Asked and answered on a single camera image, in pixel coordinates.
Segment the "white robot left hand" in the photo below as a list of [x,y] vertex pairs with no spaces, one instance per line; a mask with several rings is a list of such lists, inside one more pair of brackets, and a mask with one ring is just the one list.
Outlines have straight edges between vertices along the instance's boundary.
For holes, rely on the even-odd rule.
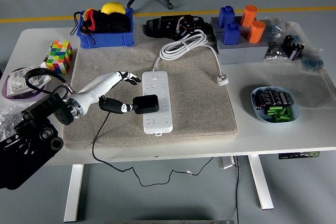
[[130,72],[117,71],[95,78],[78,93],[73,94],[71,98],[76,102],[75,108],[79,111],[78,116],[84,116],[92,104],[98,103],[101,96],[105,95],[122,80],[132,85],[137,85],[141,82],[137,76]]

